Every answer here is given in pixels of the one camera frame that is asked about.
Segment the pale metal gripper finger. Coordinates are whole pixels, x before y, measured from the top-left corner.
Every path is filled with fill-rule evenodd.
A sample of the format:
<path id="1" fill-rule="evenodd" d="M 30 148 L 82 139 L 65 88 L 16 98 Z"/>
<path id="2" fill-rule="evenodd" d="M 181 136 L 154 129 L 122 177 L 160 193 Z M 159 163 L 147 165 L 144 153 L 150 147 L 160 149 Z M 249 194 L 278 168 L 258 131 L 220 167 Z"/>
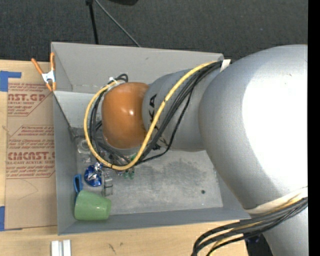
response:
<path id="1" fill-rule="evenodd" d="M 107 197 L 113 194 L 113 178 L 108 171 L 103 172 L 103 196 Z"/>

